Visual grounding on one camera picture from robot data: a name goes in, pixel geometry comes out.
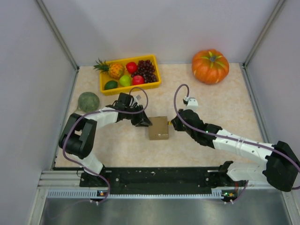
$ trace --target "yellow tray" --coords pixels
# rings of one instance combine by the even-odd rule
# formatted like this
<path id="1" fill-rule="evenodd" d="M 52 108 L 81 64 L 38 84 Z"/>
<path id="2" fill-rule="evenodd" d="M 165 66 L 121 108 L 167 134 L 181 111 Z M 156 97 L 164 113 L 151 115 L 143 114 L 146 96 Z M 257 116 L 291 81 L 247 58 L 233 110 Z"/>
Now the yellow tray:
<path id="1" fill-rule="evenodd" d="M 123 87 L 120 85 L 119 80 L 111 78 L 107 73 L 101 73 L 100 72 L 100 91 L 104 94 L 104 95 L 116 95 L 116 94 L 120 94 L 121 92 L 129 92 L 133 87 L 140 87 L 143 89 L 152 89 L 152 88 L 157 88 L 159 87 L 159 85 L 161 84 L 161 78 L 160 78 L 160 74 L 158 71 L 158 63 L 156 62 L 156 58 L 155 55 L 144 55 L 144 56 L 138 56 L 138 57 L 133 57 L 133 58 L 126 58 L 126 59 L 122 59 L 122 60 L 113 60 L 113 61 L 108 61 L 107 63 L 112 63 L 112 62 L 118 62 L 121 63 L 124 67 L 125 67 L 125 72 L 124 75 L 129 75 L 130 73 L 126 70 L 126 64 L 129 62 L 135 62 L 136 64 L 138 64 L 139 60 L 150 60 L 152 62 L 152 65 L 155 68 L 155 72 L 154 74 L 157 77 L 157 82 L 153 82 L 153 83 L 144 83 L 144 84 L 139 84 L 139 85 L 132 85 L 132 86 L 128 86 L 128 87 Z M 109 89 L 109 90 L 104 90 L 104 86 L 108 81 L 117 81 L 118 82 L 118 87 L 114 88 L 114 89 Z"/>

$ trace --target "fake fruit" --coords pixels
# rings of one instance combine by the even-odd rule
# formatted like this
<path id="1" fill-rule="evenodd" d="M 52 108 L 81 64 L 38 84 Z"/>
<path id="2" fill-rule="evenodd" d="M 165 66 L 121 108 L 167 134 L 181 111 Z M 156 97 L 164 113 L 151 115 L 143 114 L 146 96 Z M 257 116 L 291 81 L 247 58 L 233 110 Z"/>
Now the fake fruit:
<path id="1" fill-rule="evenodd" d="M 104 90 L 114 89 L 118 87 L 118 82 L 109 81 L 104 85 Z"/>
<path id="2" fill-rule="evenodd" d="M 128 87 L 131 85 L 131 79 L 130 79 L 130 76 L 128 75 L 123 75 L 121 78 L 120 78 L 120 84 L 123 86 L 123 87 Z"/>
<path id="3" fill-rule="evenodd" d="M 130 74 L 133 74 L 135 71 L 137 71 L 137 65 L 135 62 L 129 62 L 126 65 L 126 69 Z"/>
<path id="4" fill-rule="evenodd" d="M 78 98 L 78 109 L 85 113 L 96 111 L 99 106 L 100 100 L 93 92 L 84 92 Z"/>
<path id="5" fill-rule="evenodd" d="M 142 76 L 134 76 L 132 79 L 132 85 L 138 85 L 138 84 L 143 84 L 145 83 L 144 78 Z"/>
<path id="6" fill-rule="evenodd" d="M 203 83 L 218 83 L 228 75 L 229 63 L 222 53 L 209 49 L 200 51 L 193 57 L 192 71 Z"/>
<path id="7" fill-rule="evenodd" d="M 94 65 L 94 69 L 101 70 L 101 72 L 108 72 L 108 75 L 115 79 L 119 79 L 124 75 L 125 68 L 122 64 L 117 62 L 107 64 L 105 61 L 98 60 L 99 62 L 96 61 L 97 64 Z"/>
<path id="8" fill-rule="evenodd" d="M 145 83 L 157 82 L 158 78 L 154 74 L 155 68 L 150 60 L 140 60 L 137 64 L 137 71 L 135 71 L 131 77 L 140 75 L 144 78 Z"/>

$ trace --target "white robotic arm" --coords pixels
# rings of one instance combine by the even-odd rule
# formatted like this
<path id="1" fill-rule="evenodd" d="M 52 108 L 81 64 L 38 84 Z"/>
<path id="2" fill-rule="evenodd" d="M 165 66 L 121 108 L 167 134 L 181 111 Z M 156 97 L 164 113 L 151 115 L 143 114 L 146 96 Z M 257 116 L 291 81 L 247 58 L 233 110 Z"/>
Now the white robotic arm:
<path id="1" fill-rule="evenodd" d="M 209 146 L 219 150 L 226 150 L 254 162 L 242 163 L 227 161 L 223 166 L 220 166 L 220 171 L 225 171 L 226 175 L 233 181 L 263 181 L 268 182 L 279 190 L 291 191 L 298 174 L 295 166 L 284 157 L 271 150 L 262 148 L 263 146 L 266 146 L 269 149 L 280 151 L 291 158 L 297 165 L 300 165 L 299 160 L 288 144 L 281 141 L 277 144 L 259 143 L 234 135 L 233 133 L 222 129 L 220 126 L 207 123 L 204 124 L 198 114 L 194 112 L 198 107 L 197 100 L 193 97 L 185 97 L 183 98 L 183 103 L 186 105 L 186 108 L 184 110 L 179 110 L 181 118 L 187 124 L 202 130 L 203 132 L 197 132 L 186 126 L 178 116 L 172 120 L 175 130 L 187 132 L 200 145 Z"/>
<path id="2" fill-rule="evenodd" d="M 198 107 L 198 102 L 195 98 L 185 97 L 183 102 L 186 105 L 186 109 L 179 110 L 180 117 L 187 124 L 203 132 L 197 132 L 188 126 L 185 126 L 178 116 L 172 120 L 175 130 L 187 132 L 200 145 L 219 150 L 226 150 L 241 157 L 248 158 L 254 162 L 241 163 L 227 161 L 219 167 L 218 172 L 220 174 L 225 172 L 226 176 L 230 177 L 233 181 L 264 181 L 279 190 L 291 191 L 298 171 L 288 160 L 278 154 L 274 154 L 271 150 L 250 145 L 247 142 L 255 142 L 234 135 L 222 129 L 220 126 L 203 123 L 198 114 L 194 112 Z M 84 167 L 96 174 L 100 174 L 104 165 L 92 152 L 96 129 L 104 127 L 107 124 L 116 123 L 123 119 L 131 120 L 132 125 L 137 127 L 147 127 L 152 125 L 144 112 L 137 114 L 122 113 L 124 111 L 139 112 L 142 109 L 143 106 L 138 105 L 138 99 L 136 97 L 134 98 L 131 95 L 121 93 L 118 100 L 115 101 L 113 105 L 108 105 L 99 110 L 101 113 L 86 116 L 78 123 L 75 130 L 82 132 L 79 135 L 75 131 L 72 131 L 72 134 L 66 144 L 66 153 L 70 154 L 73 159 L 80 162 Z M 75 113 L 70 116 L 60 137 L 59 146 L 61 148 L 65 142 L 66 136 L 71 130 L 71 127 L 79 119 L 79 117 L 80 115 Z M 222 137 L 231 137 L 235 140 L 229 140 L 228 138 Z M 257 142 L 257 144 L 271 149 L 276 149 L 291 158 L 297 165 L 300 165 L 299 160 L 291 148 L 284 142 L 278 142 L 277 144 Z"/>
<path id="3" fill-rule="evenodd" d="M 108 124 L 119 122 L 123 119 L 131 120 L 132 125 L 136 127 L 147 127 L 152 125 L 144 112 L 138 114 L 124 114 L 122 112 L 138 112 L 143 109 L 142 105 L 138 105 L 140 96 L 133 97 L 129 94 L 121 93 L 117 101 L 113 105 L 108 105 L 99 110 L 99 113 L 87 115 L 76 126 L 75 130 L 67 142 L 66 152 L 75 161 L 82 164 L 84 168 L 88 168 L 96 174 L 100 174 L 104 165 L 97 159 L 93 149 L 95 132 Z M 60 137 L 59 146 L 62 148 L 64 141 L 71 130 L 71 127 L 79 119 L 80 115 L 73 113 L 65 129 Z"/>

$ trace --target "white wall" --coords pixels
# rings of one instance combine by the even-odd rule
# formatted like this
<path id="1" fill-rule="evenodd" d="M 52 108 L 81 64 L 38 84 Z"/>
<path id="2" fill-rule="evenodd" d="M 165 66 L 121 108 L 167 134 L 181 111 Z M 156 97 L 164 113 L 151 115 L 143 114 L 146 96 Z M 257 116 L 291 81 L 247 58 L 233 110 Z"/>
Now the white wall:
<path id="1" fill-rule="evenodd" d="M 299 11 L 299 0 L 287 1 L 248 72 L 271 141 L 287 142 L 300 159 Z"/>
<path id="2" fill-rule="evenodd" d="M 0 224 L 23 225 L 75 73 L 33 0 L 3 1 L 0 31 Z"/>
<path id="3" fill-rule="evenodd" d="M 277 0 L 44 0 L 79 65 L 154 53 L 190 62 L 217 48 L 243 62 Z"/>

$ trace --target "red grapes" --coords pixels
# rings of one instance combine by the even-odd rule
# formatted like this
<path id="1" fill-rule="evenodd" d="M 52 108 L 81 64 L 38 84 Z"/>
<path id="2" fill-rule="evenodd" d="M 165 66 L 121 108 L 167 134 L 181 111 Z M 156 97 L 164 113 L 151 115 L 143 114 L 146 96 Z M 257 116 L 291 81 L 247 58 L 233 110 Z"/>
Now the red grapes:
<path id="1" fill-rule="evenodd" d="M 131 77 L 140 75 L 144 78 L 145 83 L 157 82 L 158 78 L 154 74 L 155 69 L 150 60 L 140 60 L 137 64 L 137 71 L 135 71 Z"/>

